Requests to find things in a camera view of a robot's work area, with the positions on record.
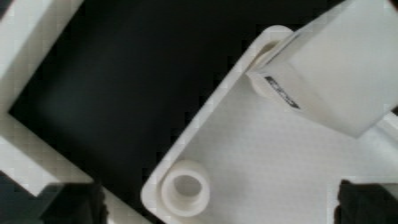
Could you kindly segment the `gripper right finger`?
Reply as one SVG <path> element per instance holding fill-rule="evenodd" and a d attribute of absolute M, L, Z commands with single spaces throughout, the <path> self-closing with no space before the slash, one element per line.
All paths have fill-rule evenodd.
<path fill-rule="evenodd" d="M 398 224 L 398 183 L 339 183 L 334 224 Z"/>

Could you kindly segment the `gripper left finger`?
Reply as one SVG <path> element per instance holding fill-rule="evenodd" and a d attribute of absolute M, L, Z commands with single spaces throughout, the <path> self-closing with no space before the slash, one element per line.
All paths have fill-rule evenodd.
<path fill-rule="evenodd" d="M 57 196 L 41 213 L 44 224 L 108 224 L 108 210 L 101 184 L 67 183 L 48 189 Z"/>

